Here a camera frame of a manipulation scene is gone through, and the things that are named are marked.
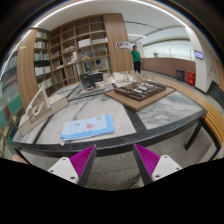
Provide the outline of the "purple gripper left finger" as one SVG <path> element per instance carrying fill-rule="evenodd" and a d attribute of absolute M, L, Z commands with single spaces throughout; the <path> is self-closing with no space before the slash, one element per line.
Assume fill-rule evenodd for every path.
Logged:
<path fill-rule="evenodd" d="M 60 158 L 48 171 L 74 184 L 85 187 L 96 155 L 96 146 L 92 145 L 70 158 Z"/>

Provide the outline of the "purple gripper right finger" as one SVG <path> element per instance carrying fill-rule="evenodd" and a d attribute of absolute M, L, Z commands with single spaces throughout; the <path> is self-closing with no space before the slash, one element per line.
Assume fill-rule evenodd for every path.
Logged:
<path fill-rule="evenodd" d="M 145 185 L 182 169 L 170 156 L 160 156 L 138 144 L 133 145 L 133 154 Z"/>

